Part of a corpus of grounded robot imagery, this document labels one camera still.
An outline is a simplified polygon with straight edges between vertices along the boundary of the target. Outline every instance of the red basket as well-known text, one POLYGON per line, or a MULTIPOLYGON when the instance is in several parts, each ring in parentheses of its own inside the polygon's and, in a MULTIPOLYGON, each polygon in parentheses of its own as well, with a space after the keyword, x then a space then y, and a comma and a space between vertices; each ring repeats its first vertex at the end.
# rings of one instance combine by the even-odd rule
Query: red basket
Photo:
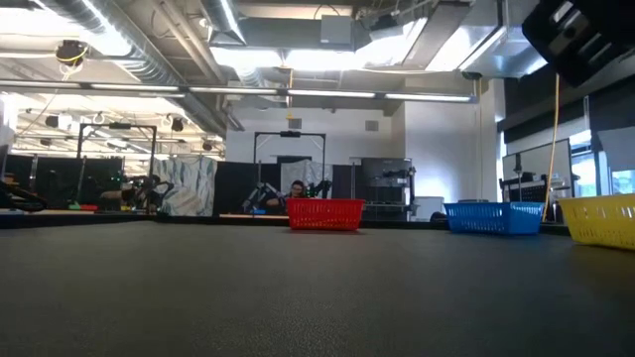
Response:
POLYGON ((356 230, 364 200, 291 198, 287 208, 291 229, 356 230))

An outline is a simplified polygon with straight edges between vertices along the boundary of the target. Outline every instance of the yellow basket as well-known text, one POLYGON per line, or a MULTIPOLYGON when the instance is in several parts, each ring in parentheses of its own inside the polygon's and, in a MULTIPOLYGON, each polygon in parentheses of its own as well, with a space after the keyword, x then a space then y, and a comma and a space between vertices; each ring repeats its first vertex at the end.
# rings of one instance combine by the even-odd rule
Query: yellow basket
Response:
POLYGON ((574 241, 635 250, 635 194, 560 199, 574 241))

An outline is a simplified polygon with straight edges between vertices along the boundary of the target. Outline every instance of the basket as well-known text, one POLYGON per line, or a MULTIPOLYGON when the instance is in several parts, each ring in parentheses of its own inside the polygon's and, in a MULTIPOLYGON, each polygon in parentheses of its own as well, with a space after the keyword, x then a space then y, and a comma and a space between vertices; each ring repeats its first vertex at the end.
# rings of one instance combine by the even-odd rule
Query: basket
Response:
POLYGON ((538 234, 544 203, 447 203, 449 230, 504 235, 538 234))
POLYGON ((291 229, 356 230, 363 207, 363 199, 287 200, 291 229))
POLYGON ((559 203, 574 241, 635 250, 635 194, 561 198, 559 203))

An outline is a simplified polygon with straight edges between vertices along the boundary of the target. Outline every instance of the gray table surface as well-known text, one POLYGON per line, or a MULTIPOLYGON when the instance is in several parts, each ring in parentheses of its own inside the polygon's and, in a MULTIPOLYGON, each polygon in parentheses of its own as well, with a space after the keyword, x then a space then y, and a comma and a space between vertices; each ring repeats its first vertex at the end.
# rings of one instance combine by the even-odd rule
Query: gray table surface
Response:
POLYGON ((0 231, 0 356, 635 356, 635 253, 154 222, 0 231))

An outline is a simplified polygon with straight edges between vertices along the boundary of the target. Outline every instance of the blue basket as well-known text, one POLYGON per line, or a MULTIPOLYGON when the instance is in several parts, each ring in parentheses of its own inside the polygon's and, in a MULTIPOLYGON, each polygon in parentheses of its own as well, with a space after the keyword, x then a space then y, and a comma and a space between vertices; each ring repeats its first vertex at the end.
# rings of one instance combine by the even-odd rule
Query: blue basket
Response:
POLYGON ((538 234, 544 203, 447 203, 449 230, 505 235, 538 234))

